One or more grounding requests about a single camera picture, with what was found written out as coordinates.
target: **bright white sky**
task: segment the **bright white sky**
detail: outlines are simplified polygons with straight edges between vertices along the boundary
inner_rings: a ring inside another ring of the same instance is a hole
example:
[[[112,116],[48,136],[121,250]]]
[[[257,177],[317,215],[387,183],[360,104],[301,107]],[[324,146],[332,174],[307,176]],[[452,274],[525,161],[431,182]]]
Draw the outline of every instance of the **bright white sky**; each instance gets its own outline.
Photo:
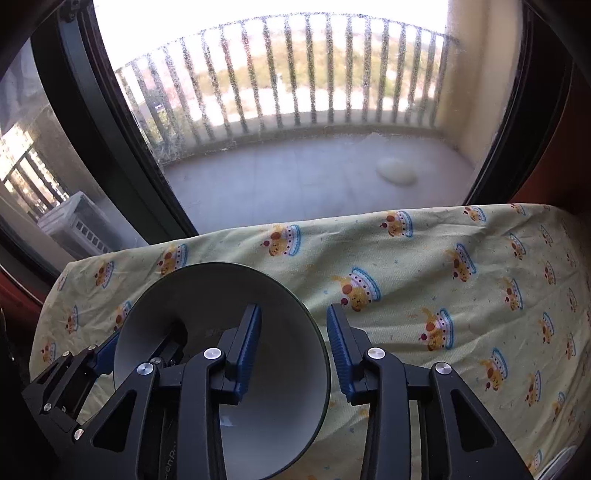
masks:
[[[384,17],[445,32],[448,0],[95,0],[112,66],[204,28],[260,15],[334,12]]]

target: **glass pane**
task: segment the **glass pane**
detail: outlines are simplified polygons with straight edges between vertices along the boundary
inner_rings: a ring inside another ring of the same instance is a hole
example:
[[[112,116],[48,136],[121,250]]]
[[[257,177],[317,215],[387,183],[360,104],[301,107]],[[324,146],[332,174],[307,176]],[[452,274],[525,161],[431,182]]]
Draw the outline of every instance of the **glass pane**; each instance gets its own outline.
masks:
[[[521,46],[520,0],[94,5],[128,105],[201,233],[461,203]]]
[[[52,266],[146,245],[67,139],[31,45],[0,81],[0,215]]]

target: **white bowl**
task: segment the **white bowl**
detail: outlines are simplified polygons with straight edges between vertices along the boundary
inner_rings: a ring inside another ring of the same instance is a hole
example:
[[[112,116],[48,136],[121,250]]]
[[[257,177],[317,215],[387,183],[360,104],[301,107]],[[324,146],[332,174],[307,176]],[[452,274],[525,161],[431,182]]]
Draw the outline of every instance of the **white bowl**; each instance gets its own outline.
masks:
[[[238,406],[220,405],[228,480],[279,473],[310,446],[326,415],[330,366],[312,316],[283,285],[243,265],[211,262],[181,268],[153,284],[121,329],[113,376],[119,387],[148,361],[169,325],[187,328],[186,361],[238,326],[248,303],[261,308],[262,330],[249,390]]]

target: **tiled floor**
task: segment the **tiled floor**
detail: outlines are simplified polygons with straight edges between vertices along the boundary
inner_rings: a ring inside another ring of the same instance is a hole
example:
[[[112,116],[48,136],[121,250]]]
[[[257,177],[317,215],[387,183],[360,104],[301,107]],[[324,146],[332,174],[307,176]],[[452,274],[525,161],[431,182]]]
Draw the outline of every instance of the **tiled floor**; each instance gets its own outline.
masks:
[[[418,181],[397,187],[376,172],[391,157]],[[472,166],[432,138],[339,135],[240,147],[165,168],[199,233],[224,228],[458,205]]]

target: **white outdoor unit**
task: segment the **white outdoor unit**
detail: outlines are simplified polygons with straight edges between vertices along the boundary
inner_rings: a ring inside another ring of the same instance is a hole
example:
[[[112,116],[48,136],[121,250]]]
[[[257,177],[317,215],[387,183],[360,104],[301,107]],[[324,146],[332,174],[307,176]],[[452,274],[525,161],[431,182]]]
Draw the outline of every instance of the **white outdoor unit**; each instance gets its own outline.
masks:
[[[109,219],[83,192],[47,212],[37,225],[77,260],[122,248]]]

